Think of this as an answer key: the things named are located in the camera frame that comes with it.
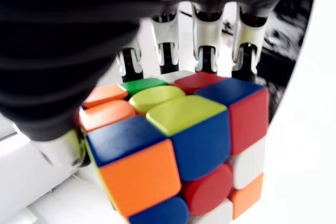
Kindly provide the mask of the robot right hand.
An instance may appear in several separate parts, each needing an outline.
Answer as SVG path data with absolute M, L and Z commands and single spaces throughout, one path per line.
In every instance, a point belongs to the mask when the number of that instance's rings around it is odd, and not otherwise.
M 89 164 L 78 110 L 140 20 L 191 1 L 266 15 L 280 0 L 1 0 L 1 114 L 54 166 Z

